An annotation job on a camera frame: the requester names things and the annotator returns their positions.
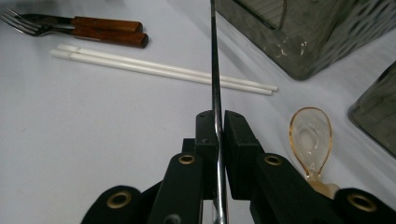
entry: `wooden handle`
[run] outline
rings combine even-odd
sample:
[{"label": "wooden handle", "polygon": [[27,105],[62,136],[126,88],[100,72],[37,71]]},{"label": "wooden handle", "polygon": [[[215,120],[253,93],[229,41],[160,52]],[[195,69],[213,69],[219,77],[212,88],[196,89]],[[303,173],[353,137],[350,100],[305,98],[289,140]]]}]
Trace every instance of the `wooden handle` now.
[{"label": "wooden handle", "polygon": [[143,25],[139,21],[115,21],[89,17],[75,17],[71,21],[75,27],[85,26],[92,29],[115,30],[125,32],[142,32]]},{"label": "wooden handle", "polygon": [[72,35],[77,38],[138,48],[144,48],[149,42],[149,36],[145,33],[95,30],[87,27],[76,27]]}]

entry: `table surface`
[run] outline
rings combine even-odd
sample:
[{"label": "table surface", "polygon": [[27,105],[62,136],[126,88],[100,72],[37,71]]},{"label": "table surface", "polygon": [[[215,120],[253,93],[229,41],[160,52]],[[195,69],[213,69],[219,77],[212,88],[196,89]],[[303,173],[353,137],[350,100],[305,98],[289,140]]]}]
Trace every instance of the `table surface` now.
[{"label": "table surface", "polygon": [[[188,81],[52,58],[58,44],[211,71],[210,4],[192,0],[0,1],[21,13],[141,21],[145,49],[66,35],[30,37],[0,22],[0,220],[79,223],[106,189],[145,190],[163,179],[195,116],[211,109],[211,87]],[[264,96],[221,90],[223,110],[245,116],[267,152],[303,174],[289,144],[294,112],[324,110],[333,129],[322,180],[371,192],[396,209],[396,160],[347,118],[349,107],[396,60],[396,30],[306,81],[288,77],[218,16],[224,76],[277,85]],[[229,197],[231,223],[253,223],[248,202]],[[203,223],[211,223],[205,202]]]}]

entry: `brass grommet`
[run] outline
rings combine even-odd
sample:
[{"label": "brass grommet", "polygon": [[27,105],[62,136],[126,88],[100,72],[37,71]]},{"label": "brass grommet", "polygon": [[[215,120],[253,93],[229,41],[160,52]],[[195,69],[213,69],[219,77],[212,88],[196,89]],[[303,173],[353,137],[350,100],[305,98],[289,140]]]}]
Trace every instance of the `brass grommet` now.
[{"label": "brass grommet", "polygon": [[280,165],[280,164],[282,164],[282,160],[279,157],[277,157],[277,156],[269,155],[269,156],[266,156],[264,158],[264,160],[270,165]]},{"label": "brass grommet", "polygon": [[178,162],[184,165],[189,165],[195,162],[195,157],[192,155],[183,155],[178,158]]},{"label": "brass grommet", "polygon": [[127,190],[119,191],[107,199],[107,207],[118,209],[130,203],[132,200],[131,192]]},{"label": "brass grommet", "polygon": [[364,212],[376,211],[376,204],[364,195],[354,193],[347,195],[346,198],[353,206]]}]

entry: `utensil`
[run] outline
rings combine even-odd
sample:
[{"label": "utensil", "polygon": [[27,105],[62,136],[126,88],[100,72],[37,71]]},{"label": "utensil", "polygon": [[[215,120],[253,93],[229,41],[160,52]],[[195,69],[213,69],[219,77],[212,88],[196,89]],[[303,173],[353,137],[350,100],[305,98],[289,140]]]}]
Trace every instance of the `utensil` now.
[{"label": "utensil", "polygon": [[22,14],[21,16],[28,21],[43,23],[55,27],[74,28],[78,26],[86,26],[92,29],[124,32],[142,32],[143,30],[143,25],[140,21],[117,21],[80,16],[76,16],[75,18],[66,18],[43,14]]},{"label": "utensil", "polygon": [[225,177],[224,148],[222,138],[222,118],[221,118],[221,95],[220,95],[220,74],[219,74],[219,54],[218,54],[218,34],[216,26],[216,6],[215,1],[210,0],[211,9],[211,42],[212,42],[212,111],[215,124],[215,132],[218,138],[218,160],[216,171],[216,193],[213,200],[213,223],[227,224],[227,188]]},{"label": "utensil", "polygon": [[[92,63],[99,63],[98,60],[101,62],[104,62],[104,60],[107,60],[108,62],[113,62],[118,63],[118,64],[130,64],[130,65],[135,65],[137,67],[146,67],[150,69],[155,69],[159,73],[156,73],[159,76],[164,76],[164,77],[175,77],[183,80],[188,80],[188,81],[197,81],[201,83],[206,83],[206,84],[211,84],[211,74],[204,73],[201,71],[196,71],[196,70],[191,70],[187,68],[182,68],[182,67],[176,67],[172,66],[169,64],[164,64],[164,63],[155,63],[155,62],[149,62],[149,61],[143,61],[140,59],[136,58],[130,58],[130,57],[124,57],[121,55],[116,55],[116,54],[109,54],[105,53],[102,51],[97,51],[97,50],[92,50],[92,49],[84,49],[81,47],[77,46],[70,46],[70,45],[64,45],[60,44],[58,45],[57,49],[63,50],[63,55],[66,56],[66,59],[71,59],[71,60],[76,60],[76,61],[82,61],[82,58],[76,58],[73,57],[76,53],[78,56],[85,56],[85,60],[83,60],[84,63],[87,62],[92,62]],[[102,64],[105,66],[113,66],[109,63]],[[239,79],[239,78],[234,78],[234,77],[225,77],[225,76],[220,76],[220,86],[224,88],[229,88],[229,89],[237,89],[240,91],[249,91],[249,92],[255,92],[259,94],[266,94],[266,95],[271,95],[272,91],[277,91],[277,86],[274,85],[267,85],[267,84],[262,84],[258,82],[253,82],[245,79]]]},{"label": "utensil", "polygon": [[[107,66],[107,67],[119,68],[119,69],[123,69],[123,70],[127,70],[127,71],[135,71],[138,73],[149,74],[149,75],[154,75],[154,76],[159,76],[159,77],[170,77],[170,78],[174,78],[174,79],[180,79],[180,80],[185,80],[185,81],[190,81],[190,82],[197,82],[197,83],[202,83],[202,84],[207,84],[207,85],[210,85],[212,83],[211,79],[206,78],[206,77],[192,76],[189,74],[173,72],[173,71],[164,70],[161,68],[150,67],[150,66],[146,66],[146,65],[142,65],[142,64],[137,64],[137,63],[121,62],[121,61],[112,60],[112,59],[108,59],[108,58],[102,58],[102,57],[92,56],[89,54],[79,53],[76,51],[60,49],[59,47],[57,49],[52,49],[49,53],[52,57],[67,59],[67,60],[75,61],[75,62],[92,63],[92,64],[97,64],[97,65],[102,65],[102,66]],[[255,93],[264,94],[264,95],[272,94],[272,91],[249,87],[249,86],[244,86],[244,85],[227,82],[227,81],[222,81],[221,87],[228,88],[228,89],[234,89],[234,90],[240,90],[240,91],[255,92]]]},{"label": "utensil", "polygon": [[28,21],[20,14],[9,8],[8,11],[12,15],[7,12],[3,13],[2,21],[16,30],[31,36],[43,36],[52,33],[59,33],[72,35],[76,38],[139,48],[145,47],[149,42],[148,35],[144,33],[95,30],[88,27],[76,27],[75,29],[57,28],[46,24],[37,24]]},{"label": "utensil", "polygon": [[308,183],[315,191],[333,198],[339,187],[323,184],[320,180],[320,173],[332,151],[332,125],[327,115],[315,107],[298,110],[290,122],[289,139]]}]

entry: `translucent spoon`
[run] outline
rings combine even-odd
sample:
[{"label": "translucent spoon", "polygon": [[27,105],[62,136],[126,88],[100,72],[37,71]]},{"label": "translucent spoon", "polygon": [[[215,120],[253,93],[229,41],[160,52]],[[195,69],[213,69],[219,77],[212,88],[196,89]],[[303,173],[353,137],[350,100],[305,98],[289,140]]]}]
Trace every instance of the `translucent spoon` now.
[{"label": "translucent spoon", "polygon": [[298,110],[289,128],[291,149],[303,166],[311,187],[328,198],[333,198],[340,188],[323,184],[320,172],[332,151],[332,125],[326,114],[314,107]]}]

